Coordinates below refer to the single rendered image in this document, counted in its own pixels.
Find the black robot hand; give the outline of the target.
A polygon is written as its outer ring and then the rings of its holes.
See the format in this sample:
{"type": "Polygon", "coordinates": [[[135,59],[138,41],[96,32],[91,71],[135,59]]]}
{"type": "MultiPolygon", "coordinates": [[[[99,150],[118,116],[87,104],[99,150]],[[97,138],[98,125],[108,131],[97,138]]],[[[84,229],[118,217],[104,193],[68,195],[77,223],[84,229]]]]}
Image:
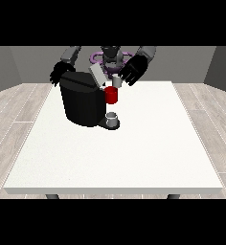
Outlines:
{"type": "Polygon", "coordinates": [[[135,55],[119,72],[119,77],[129,86],[132,86],[147,70],[147,58],[135,55]]]}
{"type": "Polygon", "coordinates": [[[57,84],[59,83],[61,76],[67,72],[75,72],[76,69],[69,63],[65,63],[63,61],[58,62],[55,67],[54,70],[52,71],[52,73],[50,74],[50,82],[54,85],[57,86],[57,84]]]}

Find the small grey coffee pod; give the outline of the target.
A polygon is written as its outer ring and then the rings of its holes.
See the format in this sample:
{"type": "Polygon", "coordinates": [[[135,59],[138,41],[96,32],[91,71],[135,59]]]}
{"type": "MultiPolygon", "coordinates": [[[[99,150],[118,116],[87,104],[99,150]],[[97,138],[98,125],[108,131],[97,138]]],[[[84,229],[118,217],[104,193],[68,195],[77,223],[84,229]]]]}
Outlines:
{"type": "Polygon", "coordinates": [[[112,76],[112,85],[116,88],[121,88],[122,87],[122,79],[117,75],[117,74],[114,74],[112,76]]]}

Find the red pod holder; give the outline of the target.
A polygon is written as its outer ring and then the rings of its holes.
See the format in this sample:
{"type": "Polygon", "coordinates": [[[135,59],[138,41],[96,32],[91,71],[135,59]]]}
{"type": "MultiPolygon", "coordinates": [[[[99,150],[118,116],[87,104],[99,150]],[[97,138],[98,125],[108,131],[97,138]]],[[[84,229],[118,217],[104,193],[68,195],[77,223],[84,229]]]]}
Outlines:
{"type": "Polygon", "coordinates": [[[104,89],[105,102],[108,104],[114,104],[118,101],[118,89],[114,86],[107,86],[104,89]]]}

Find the black coffee machine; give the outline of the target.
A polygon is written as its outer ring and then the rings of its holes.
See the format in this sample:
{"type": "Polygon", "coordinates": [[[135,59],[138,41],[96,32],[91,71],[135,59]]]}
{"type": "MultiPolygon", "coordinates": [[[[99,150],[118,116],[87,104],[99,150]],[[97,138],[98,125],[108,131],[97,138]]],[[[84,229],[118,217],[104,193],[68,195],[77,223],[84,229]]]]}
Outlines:
{"type": "Polygon", "coordinates": [[[108,130],[120,127],[109,127],[106,124],[105,88],[97,86],[93,76],[84,72],[65,72],[59,82],[60,92],[66,117],[80,126],[101,126],[108,130]]]}

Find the pale grey machine lid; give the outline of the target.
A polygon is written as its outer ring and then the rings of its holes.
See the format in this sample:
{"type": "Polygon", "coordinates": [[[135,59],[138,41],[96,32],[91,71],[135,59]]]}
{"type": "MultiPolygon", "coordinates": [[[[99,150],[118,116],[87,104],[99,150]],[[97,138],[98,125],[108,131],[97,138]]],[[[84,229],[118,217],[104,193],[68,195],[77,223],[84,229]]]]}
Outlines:
{"type": "Polygon", "coordinates": [[[99,63],[95,63],[88,68],[93,76],[98,87],[102,87],[106,83],[106,76],[103,73],[102,67],[99,63]]]}

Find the small grey cup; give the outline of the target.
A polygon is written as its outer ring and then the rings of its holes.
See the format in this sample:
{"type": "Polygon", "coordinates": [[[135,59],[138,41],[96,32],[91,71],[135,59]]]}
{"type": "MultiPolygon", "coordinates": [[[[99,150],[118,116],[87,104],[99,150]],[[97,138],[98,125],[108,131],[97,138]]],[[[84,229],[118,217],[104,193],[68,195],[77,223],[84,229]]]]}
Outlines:
{"type": "Polygon", "coordinates": [[[108,112],[106,115],[106,124],[109,127],[116,126],[118,123],[118,116],[115,112],[108,112]]]}

